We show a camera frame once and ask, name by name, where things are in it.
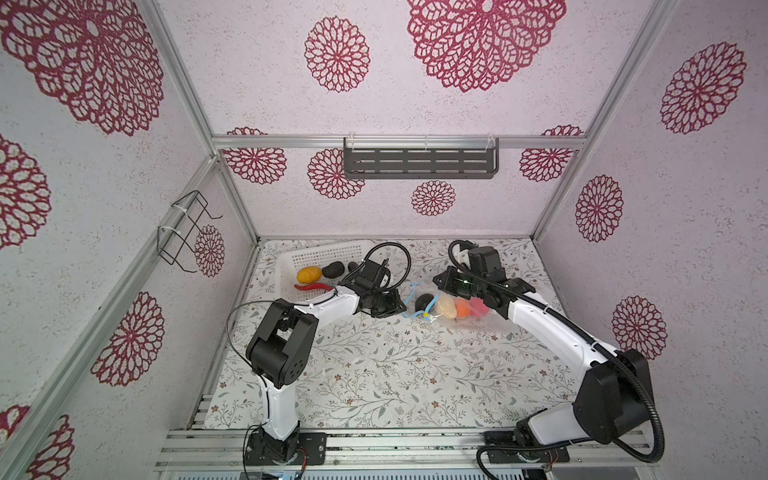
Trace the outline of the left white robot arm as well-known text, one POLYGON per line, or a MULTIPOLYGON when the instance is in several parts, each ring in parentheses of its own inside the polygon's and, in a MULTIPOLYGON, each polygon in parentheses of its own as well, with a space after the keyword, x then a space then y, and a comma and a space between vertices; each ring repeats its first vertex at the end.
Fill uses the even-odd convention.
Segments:
POLYGON ((282 446, 298 432, 295 382, 307 366, 318 329, 360 312, 386 318, 406 310, 398 293, 402 282, 390 280, 388 260, 367 259, 314 299, 271 302, 245 352, 265 387, 267 413, 261 428, 267 439, 282 446))

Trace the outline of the clear zip top bag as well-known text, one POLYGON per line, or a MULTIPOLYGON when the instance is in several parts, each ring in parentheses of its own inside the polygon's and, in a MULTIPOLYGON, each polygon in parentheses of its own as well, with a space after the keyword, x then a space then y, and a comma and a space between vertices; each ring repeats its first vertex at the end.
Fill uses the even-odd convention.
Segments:
POLYGON ((412 322, 441 326, 462 333, 505 335, 514 325, 485 306, 479 298, 464 299, 440 291, 432 282, 411 282, 401 317, 412 322))

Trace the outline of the dark oval toy avocado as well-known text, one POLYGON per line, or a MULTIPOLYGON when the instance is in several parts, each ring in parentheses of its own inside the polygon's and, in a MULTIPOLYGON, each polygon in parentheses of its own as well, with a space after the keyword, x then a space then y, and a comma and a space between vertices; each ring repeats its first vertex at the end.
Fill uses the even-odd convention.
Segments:
POLYGON ((415 301, 416 312, 428 312, 433 305, 434 295, 425 293, 420 295, 415 301))

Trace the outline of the white perforated plastic basket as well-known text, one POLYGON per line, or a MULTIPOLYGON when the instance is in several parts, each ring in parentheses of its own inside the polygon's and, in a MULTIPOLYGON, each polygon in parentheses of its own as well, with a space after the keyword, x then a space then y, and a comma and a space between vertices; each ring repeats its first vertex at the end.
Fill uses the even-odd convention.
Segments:
POLYGON ((350 240, 319 246, 304 247, 280 254, 275 264, 276 296, 285 300, 306 303, 308 300, 320 295, 322 290, 300 290, 298 274, 308 267, 318 267, 320 270, 334 262, 341 262, 344 270, 336 278, 327 278, 322 275, 317 283, 336 286, 348 273, 349 264, 359 265, 364 256, 374 247, 371 240, 350 240))

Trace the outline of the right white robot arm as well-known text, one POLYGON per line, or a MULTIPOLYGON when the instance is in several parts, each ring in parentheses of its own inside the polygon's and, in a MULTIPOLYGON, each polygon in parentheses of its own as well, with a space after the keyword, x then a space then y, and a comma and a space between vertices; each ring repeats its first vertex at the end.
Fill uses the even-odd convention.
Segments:
POLYGON ((520 421, 519 446, 558 448, 582 440, 620 444, 623 435, 650 423, 655 445, 663 427, 653 399, 649 365, 634 349, 598 340, 551 307, 535 287, 510 278, 498 251, 466 240, 448 246, 450 261, 434 283, 442 292, 478 298, 503 319, 533 335, 562 360, 578 382, 575 399, 520 421))

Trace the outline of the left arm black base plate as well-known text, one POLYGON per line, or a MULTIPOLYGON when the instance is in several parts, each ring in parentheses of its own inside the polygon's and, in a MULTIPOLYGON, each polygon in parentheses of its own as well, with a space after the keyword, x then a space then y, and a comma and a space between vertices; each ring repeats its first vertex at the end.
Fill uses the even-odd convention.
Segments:
POLYGON ((324 432, 296 431, 286 440, 269 436, 259 427, 248 435, 244 465, 251 466, 316 466, 325 463, 328 435, 324 432))

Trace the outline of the red toy chili pepper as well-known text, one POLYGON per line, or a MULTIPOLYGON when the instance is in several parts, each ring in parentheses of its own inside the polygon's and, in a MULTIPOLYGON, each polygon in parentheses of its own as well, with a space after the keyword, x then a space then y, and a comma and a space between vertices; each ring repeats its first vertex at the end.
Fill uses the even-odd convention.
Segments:
POLYGON ((333 286, 324 284, 324 283, 309 283, 309 284, 295 284, 294 288, 298 291, 308 292, 308 291, 323 291, 328 292, 334 290, 333 286))

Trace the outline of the pink red toy ball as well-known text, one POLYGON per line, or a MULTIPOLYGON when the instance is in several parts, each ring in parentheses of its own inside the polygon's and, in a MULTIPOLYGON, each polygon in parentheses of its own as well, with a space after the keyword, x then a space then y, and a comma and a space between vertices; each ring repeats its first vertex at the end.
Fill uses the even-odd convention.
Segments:
POLYGON ((471 315, 475 318, 484 318, 490 312, 490 308, 480 298, 473 297, 469 303, 471 315))

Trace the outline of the orange toy fruit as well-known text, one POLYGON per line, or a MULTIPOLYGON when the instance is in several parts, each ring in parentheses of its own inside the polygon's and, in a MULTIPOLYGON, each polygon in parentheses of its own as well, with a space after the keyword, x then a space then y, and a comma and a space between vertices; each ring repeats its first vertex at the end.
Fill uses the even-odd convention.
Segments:
POLYGON ((456 298, 454 300, 455 310, 456 310, 456 319, 466 319, 471 317, 471 311, 470 311, 470 303, 469 300, 463 299, 463 298, 456 298))

